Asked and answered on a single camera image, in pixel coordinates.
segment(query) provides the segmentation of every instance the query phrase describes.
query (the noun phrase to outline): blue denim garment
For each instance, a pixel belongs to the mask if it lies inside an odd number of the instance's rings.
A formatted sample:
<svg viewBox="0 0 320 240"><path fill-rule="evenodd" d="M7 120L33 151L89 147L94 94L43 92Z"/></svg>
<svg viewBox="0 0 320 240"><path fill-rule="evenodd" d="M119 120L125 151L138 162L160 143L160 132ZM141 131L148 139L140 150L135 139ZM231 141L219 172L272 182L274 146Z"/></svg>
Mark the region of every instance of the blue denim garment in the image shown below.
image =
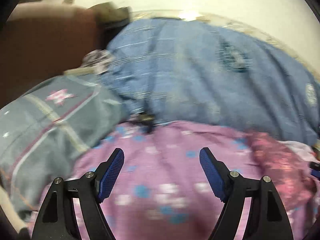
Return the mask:
<svg viewBox="0 0 320 240"><path fill-rule="evenodd" d="M116 60L102 81L130 114L147 110L157 123L188 120L316 142L319 85L270 44L197 21L142 19L107 49Z"/></svg>

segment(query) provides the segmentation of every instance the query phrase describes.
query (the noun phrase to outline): blue gripper pad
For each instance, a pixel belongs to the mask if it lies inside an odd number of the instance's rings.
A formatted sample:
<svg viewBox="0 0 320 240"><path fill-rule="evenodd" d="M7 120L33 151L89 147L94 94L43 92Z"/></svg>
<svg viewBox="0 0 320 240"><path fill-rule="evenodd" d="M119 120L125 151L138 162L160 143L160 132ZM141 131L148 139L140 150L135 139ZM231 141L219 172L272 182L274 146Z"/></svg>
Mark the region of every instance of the blue gripper pad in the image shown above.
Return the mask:
<svg viewBox="0 0 320 240"><path fill-rule="evenodd" d="M109 159L106 162L100 163L96 169L95 187L99 203L102 203L105 198L110 196L123 164L124 152L120 148L117 148Z"/></svg>
<svg viewBox="0 0 320 240"><path fill-rule="evenodd" d="M208 147L200 150L199 158L214 195L225 203L230 195L229 169L216 160Z"/></svg>

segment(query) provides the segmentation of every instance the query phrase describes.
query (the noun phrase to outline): gray garment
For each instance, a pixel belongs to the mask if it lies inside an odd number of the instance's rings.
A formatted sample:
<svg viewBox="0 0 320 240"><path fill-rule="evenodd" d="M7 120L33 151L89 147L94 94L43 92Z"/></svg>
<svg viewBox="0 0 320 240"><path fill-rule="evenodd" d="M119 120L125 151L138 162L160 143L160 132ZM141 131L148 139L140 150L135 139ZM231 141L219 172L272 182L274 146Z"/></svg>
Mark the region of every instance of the gray garment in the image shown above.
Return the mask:
<svg viewBox="0 0 320 240"><path fill-rule="evenodd" d="M95 75L51 78L1 109L0 171L18 214L37 209L44 187L69 178L75 160L123 118L120 99Z"/></svg>

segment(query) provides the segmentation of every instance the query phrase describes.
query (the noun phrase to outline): metal screw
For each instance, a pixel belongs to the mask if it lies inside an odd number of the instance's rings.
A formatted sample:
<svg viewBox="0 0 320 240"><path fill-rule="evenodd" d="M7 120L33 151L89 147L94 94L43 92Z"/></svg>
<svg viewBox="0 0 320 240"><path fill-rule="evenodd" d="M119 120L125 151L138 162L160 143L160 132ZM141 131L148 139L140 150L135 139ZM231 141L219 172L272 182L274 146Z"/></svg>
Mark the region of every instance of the metal screw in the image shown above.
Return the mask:
<svg viewBox="0 0 320 240"><path fill-rule="evenodd" d="M91 178L91 177L93 177L93 175L94 175L94 172L93 171L88 171L86 174L85 174L85 176L89 179L89 178Z"/></svg>
<svg viewBox="0 0 320 240"><path fill-rule="evenodd" d="M263 177L263 180L264 180L265 182L270 182L270 181L271 181L270 177L268 177L268 176L264 176L264 177Z"/></svg>
<svg viewBox="0 0 320 240"><path fill-rule="evenodd" d="M59 184L61 181L62 181L62 178L57 177L57 178L54 179L53 182L54 182L55 184Z"/></svg>
<svg viewBox="0 0 320 240"><path fill-rule="evenodd" d="M239 176L239 173L237 171L230 171L230 175L234 178Z"/></svg>

